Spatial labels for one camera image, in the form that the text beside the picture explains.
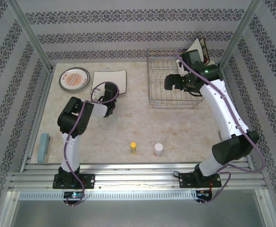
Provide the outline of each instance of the purple cable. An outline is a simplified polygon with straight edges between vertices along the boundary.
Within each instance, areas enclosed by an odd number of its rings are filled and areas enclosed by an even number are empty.
[[[84,196],[85,196],[85,187],[84,187],[83,182],[80,180],[80,178],[78,178],[78,176],[74,173],[74,171],[73,171],[72,168],[71,168],[71,165],[70,165],[69,162],[68,162],[68,159],[67,159],[67,157],[66,157],[66,148],[67,148],[67,144],[68,144],[68,141],[69,141],[69,139],[70,139],[71,134],[73,133],[73,131],[75,130],[75,128],[77,127],[77,125],[78,125],[78,123],[79,123],[79,121],[80,121],[80,119],[81,119],[81,116],[82,116],[82,114],[83,114],[84,107],[85,107],[85,104],[86,104],[86,103],[92,102],[92,103],[105,104],[105,103],[109,103],[109,102],[114,101],[114,100],[118,97],[118,95],[119,95],[119,88],[118,88],[117,84],[115,84],[115,83],[113,83],[113,82],[108,82],[108,81],[102,82],[102,83],[98,84],[98,85],[92,90],[92,93],[93,93],[94,90],[97,89],[100,85],[105,84],[105,83],[112,83],[113,85],[116,86],[116,88],[117,88],[117,94],[115,95],[115,97],[113,97],[112,99],[110,99],[110,100],[108,100],[108,101],[105,101],[105,102],[96,102],[96,101],[93,101],[92,98],[91,98],[92,101],[88,101],[88,100],[87,100],[87,101],[84,101],[84,102],[83,102],[83,105],[82,105],[82,108],[81,108],[81,110],[80,110],[80,113],[79,113],[79,115],[78,115],[77,121],[76,121],[75,125],[73,126],[73,128],[71,129],[71,131],[68,133],[68,136],[67,136],[67,138],[66,138],[66,142],[65,142],[65,144],[64,144],[64,159],[65,159],[65,163],[66,163],[67,167],[69,168],[69,170],[71,171],[72,175],[73,175],[73,176],[79,181],[79,183],[81,184],[81,186],[82,186],[82,193],[83,193],[83,195],[81,196],[81,199],[79,199],[76,203],[71,204],[72,207],[77,206],[77,205],[78,205],[79,203],[81,203],[81,201],[84,199]],[[68,203],[68,198],[66,199],[66,205],[67,205],[67,206],[70,205],[70,204]]]
[[[233,164],[227,164],[223,167],[221,167],[220,169],[217,170],[217,173],[220,172],[221,170],[225,169],[227,166],[231,166],[233,168],[236,168],[236,169],[239,169],[243,172],[246,172],[246,173],[259,173],[261,171],[263,171],[263,169],[265,168],[265,158],[264,156],[262,155],[260,149],[258,148],[258,146],[249,138],[249,136],[244,132],[244,130],[241,128],[240,126],[240,123],[239,121],[237,120],[226,96],[224,96],[223,92],[220,91],[213,83],[211,83],[208,79],[202,77],[200,74],[196,73],[193,69],[191,69],[183,60],[182,58],[180,57],[179,55],[179,51],[181,52],[184,52],[182,49],[177,49],[176,50],[176,56],[178,58],[178,60],[190,71],[192,72],[194,75],[196,75],[198,78],[200,78],[201,80],[203,80],[204,82],[206,82],[208,85],[210,85],[214,90],[216,90],[216,92],[219,93],[219,95],[223,98],[224,102],[226,103],[228,109],[229,109],[229,112],[231,113],[231,116],[233,118],[233,120],[235,121],[237,127],[239,128],[240,132],[244,135],[244,137],[248,140],[248,142],[253,146],[253,148],[257,151],[257,153],[259,154],[260,158],[261,158],[261,162],[262,162],[262,166],[260,169],[258,170],[248,170],[248,169],[244,169],[244,168],[241,168],[241,167],[238,167],[238,166],[235,166]],[[213,200],[215,200],[220,194],[221,192],[223,191],[224,187],[226,186],[226,184],[229,182],[230,178],[231,178],[231,173],[230,172],[220,172],[221,174],[229,174],[229,177],[227,179],[227,181],[225,182],[225,184],[223,185],[223,187],[220,189],[219,192],[217,192],[217,194],[209,201],[207,202],[206,204],[212,202]]]

